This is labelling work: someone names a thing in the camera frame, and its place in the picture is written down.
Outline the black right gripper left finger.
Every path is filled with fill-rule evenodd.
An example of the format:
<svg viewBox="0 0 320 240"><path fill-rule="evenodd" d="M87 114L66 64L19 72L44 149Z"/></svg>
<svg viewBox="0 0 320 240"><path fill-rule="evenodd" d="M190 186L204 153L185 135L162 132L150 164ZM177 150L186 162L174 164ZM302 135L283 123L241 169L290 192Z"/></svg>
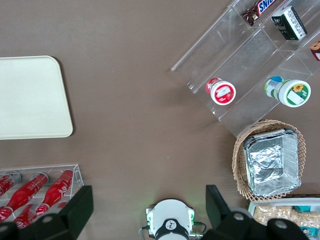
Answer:
<svg viewBox="0 0 320 240"><path fill-rule="evenodd" d="M94 211L93 188L82 186L59 212L69 231L82 231Z"/></svg>

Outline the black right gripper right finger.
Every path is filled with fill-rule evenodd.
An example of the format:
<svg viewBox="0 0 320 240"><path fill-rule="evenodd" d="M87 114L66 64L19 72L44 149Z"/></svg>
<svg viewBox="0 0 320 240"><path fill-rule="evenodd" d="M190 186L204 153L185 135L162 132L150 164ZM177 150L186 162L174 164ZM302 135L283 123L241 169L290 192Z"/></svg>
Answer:
<svg viewBox="0 0 320 240"><path fill-rule="evenodd" d="M231 213L229 206L216 185L206 185L205 208L212 229L216 229L222 220Z"/></svg>

